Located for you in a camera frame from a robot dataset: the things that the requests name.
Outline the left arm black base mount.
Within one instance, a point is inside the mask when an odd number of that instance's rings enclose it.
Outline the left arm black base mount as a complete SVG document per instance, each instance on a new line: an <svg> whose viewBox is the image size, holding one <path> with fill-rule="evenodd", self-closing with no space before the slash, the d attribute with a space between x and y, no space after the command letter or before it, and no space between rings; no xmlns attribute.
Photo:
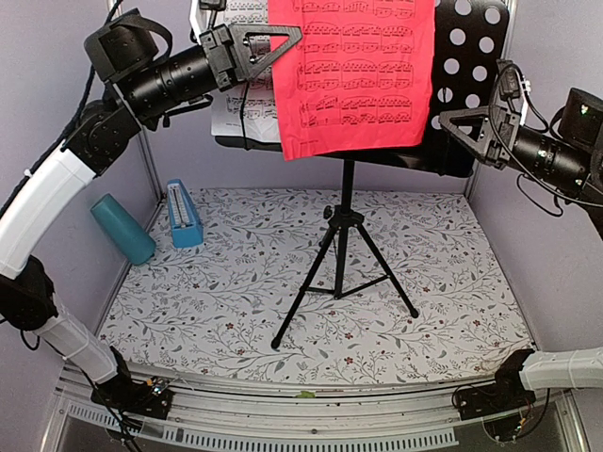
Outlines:
<svg viewBox="0 0 603 452"><path fill-rule="evenodd" d="M173 397L174 392L170 389L157 389L153 383L135 382L118 375L107 382L95 383L90 399L120 412L166 420Z"/></svg>

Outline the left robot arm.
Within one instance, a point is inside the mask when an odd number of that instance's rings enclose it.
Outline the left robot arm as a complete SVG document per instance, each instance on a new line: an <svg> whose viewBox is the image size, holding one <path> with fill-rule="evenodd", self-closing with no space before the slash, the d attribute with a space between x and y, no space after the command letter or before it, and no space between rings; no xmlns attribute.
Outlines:
<svg viewBox="0 0 603 452"><path fill-rule="evenodd" d="M302 39L296 26L210 24L181 52L159 50L171 33L137 10L111 15L85 40L91 73L105 87L82 103L62 137L24 176L1 210L1 313L83 370L121 409L140 399L120 355L94 338L57 300L33 256L69 202L101 176L142 129L187 110L213 90L253 80Z"/></svg>

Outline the black music stand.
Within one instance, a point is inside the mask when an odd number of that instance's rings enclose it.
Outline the black music stand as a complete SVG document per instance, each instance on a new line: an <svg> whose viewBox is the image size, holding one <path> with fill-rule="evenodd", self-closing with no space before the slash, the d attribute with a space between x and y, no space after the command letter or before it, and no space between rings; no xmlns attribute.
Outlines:
<svg viewBox="0 0 603 452"><path fill-rule="evenodd" d="M357 286L364 291L374 284L390 281L411 317L418 311L405 293L393 270L386 263L364 225L365 218L351 207L354 165L373 163L395 168L422 170L439 175L467 178L473 159L461 146L452 143L439 128L440 115L466 105L483 105L494 83L496 60L502 54L511 20L507 1L440 1L435 8L435 56L432 82L435 93L430 103L427 130L421 143L409 148L382 148L376 152L353 150L338 153L343 160L341 202L328 206L324 217L328 228L319 243L318 255L301 284L280 329L271 341L278 349L304 296L318 292L334 299L354 294L343 287L348 257L349 231L364 239L383 270L383 275Z"/></svg>

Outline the red sheet music paper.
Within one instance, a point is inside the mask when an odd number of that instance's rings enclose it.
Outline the red sheet music paper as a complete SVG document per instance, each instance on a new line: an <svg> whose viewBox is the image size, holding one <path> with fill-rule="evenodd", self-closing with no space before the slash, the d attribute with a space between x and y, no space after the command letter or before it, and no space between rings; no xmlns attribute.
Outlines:
<svg viewBox="0 0 603 452"><path fill-rule="evenodd" d="M429 122L433 1L270 1L302 39L272 67L282 152L414 147Z"/></svg>

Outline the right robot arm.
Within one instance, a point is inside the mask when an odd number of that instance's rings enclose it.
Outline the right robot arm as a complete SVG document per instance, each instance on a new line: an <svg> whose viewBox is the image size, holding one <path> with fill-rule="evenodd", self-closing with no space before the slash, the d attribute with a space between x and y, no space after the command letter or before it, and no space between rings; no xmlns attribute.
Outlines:
<svg viewBox="0 0 603 452"><path fill-rule="evenodd" d="M441 127L480 163L513 169L567 202L595 209L590 195L602 194L602 101L571 89L554 119L558 130L536 131L521 114L490 104L444 111ZM487 402L508 410L523 393L553 388L599 388L601 348L565 352L521 349L506 359L487 391Z"/></svg>

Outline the white sheet music paper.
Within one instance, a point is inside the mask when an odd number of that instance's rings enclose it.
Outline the white sheet music paper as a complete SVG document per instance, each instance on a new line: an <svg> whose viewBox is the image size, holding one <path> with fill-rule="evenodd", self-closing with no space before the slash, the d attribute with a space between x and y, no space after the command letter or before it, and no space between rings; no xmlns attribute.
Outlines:
<svg viewBox="0 0 603 452"><path fill-rule="evenodd" d="M266 0L229 1L218 24L266 24ZM280 141L271 69L250 82L216 92L211 105L213 136L246 137L263 143Z"/></svg>

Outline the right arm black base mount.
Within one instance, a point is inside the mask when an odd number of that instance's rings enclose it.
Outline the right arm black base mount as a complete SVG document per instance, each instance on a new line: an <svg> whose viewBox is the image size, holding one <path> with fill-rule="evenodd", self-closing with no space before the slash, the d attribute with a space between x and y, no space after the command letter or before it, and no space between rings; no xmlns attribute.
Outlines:
<svg viewBox="0 0 603 452"><path fill-rule="evenodd" d="M461 419L475 419L533 404L536 395L523 386L519 376L524 362L533 353L531 348L513 352L495 372L493 383L458 387L451 396L451 403Z"/></svg>

